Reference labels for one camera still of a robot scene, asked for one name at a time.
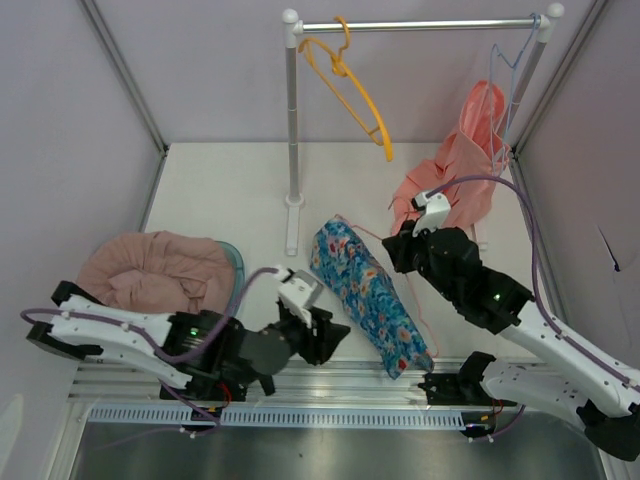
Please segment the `salmon pink skirt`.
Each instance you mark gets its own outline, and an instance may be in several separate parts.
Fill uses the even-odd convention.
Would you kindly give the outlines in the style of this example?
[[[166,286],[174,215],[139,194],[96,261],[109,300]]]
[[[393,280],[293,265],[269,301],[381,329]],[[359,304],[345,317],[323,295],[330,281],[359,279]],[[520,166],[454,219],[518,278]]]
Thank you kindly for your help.
[[[507,164],[509,146],[497,133],[507,103],[502,90],[486,80],[471,89],[457,125],[438,148],[435,157],[421,161],[410,170],[394,192],[391,207],[397,233],[405,220],[418,213],[411,200],[421,191],[432,190],[455,179],[472,176],[497,176]],[[446,227],[467,229],[483,219],[492,207],[495,184],[487,180],[460,183],[444,190],[451,210]]]

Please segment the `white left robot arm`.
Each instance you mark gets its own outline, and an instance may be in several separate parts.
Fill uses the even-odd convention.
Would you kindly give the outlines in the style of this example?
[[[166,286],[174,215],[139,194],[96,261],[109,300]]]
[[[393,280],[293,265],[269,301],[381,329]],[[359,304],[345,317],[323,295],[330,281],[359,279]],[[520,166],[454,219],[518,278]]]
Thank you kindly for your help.
[[[289,360],[326,363],[349,335],[332,314],[315,306],[289,310],[277,302],[276,322],[251,331],[238,319],[210,310],[198,313],[136,313],[110,308],[72,282],[62,281],[52,309],[21,317],[27,341],[72,360],[118,362],[162,382],[160,397],[174,393],[193,401],[243,402],[258,383],[275,392],[274,377]]]

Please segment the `blue floral garment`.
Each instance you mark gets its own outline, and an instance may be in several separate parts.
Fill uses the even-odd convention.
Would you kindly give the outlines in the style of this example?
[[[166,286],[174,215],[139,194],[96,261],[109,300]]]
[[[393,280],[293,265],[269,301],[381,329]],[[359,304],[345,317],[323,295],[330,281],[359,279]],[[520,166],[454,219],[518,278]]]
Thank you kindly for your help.
[[[331,218],[315,233],[309,267],[376,349],[390,378],[411,367],[433,369],[428,346],[391,276],[344,218]]]

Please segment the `pink wire hanger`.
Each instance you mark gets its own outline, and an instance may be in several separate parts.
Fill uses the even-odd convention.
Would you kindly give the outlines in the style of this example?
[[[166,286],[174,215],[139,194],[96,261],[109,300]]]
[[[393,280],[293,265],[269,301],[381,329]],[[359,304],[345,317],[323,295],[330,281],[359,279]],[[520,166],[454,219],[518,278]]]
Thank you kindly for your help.
[[[357,223],[353,223],[351,222],[349,219],[347,219],[344,215],[340,214],[340,213],[336,213],[335,217],[338,218],[341,221],[344,221],[350,228],[354,229],[354,230],[359,230],[360,232],[372,237],[373,239],[381,242],[383,240],[383,238],[379,235],[377,235],[376,233],[372,232],[371,230],[365,228],[362,225],[359,225]],[[426,331],[428,332],[428,336],[429,336],[429,340],[430,340],[430,348],[427,349],[427,353],[433,358],[433,359],[438,359],[441,356],[441,352],[440,352],[440,344],[438,342],[437,337],[435,336],[433,330],[431,329],[431,326],[429,325],[429,323],[425,320],[424,315],[423,315],[423,311],[422,311],[422,307],[418,298],[418,295],[416,293],[416,289],[411,281],[411,278],[409,277],[408,274],[404,274],[403,275],[405,283],[407,285],[407,288],[409,289],[410,295],[411,295],[411,299],[413,301],[413,304],[415,306],[416,309],[416,315],[417,315],[417,320],[420,322],[420,324],[426,329]]]

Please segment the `dusty pink pleated garment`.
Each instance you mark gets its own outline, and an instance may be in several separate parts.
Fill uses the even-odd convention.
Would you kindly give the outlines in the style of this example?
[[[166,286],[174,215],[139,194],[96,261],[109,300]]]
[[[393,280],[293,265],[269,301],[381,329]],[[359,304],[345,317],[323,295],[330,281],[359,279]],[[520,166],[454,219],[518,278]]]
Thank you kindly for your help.
[[[222,313],[235,271],[220,243],[168,231],[124,233],[99,247],[76,284],[102,304],[139,313]]]

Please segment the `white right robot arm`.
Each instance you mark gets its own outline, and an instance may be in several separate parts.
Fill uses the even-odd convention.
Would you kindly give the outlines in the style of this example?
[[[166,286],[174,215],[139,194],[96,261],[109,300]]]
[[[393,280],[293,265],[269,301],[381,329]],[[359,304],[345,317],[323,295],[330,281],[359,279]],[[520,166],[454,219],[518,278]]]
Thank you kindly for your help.
[[[509,400],[582,430],[600,450],[623,461],[639,457],[639,371],[544,313],[536,296],[485,266],[478,246],[459,228],[414,233],[408,221],[383,239],[394,270],[417,272],[467,322],[534,354],[555,373],[545,377],[496,358],[456,380],[468,403]]]

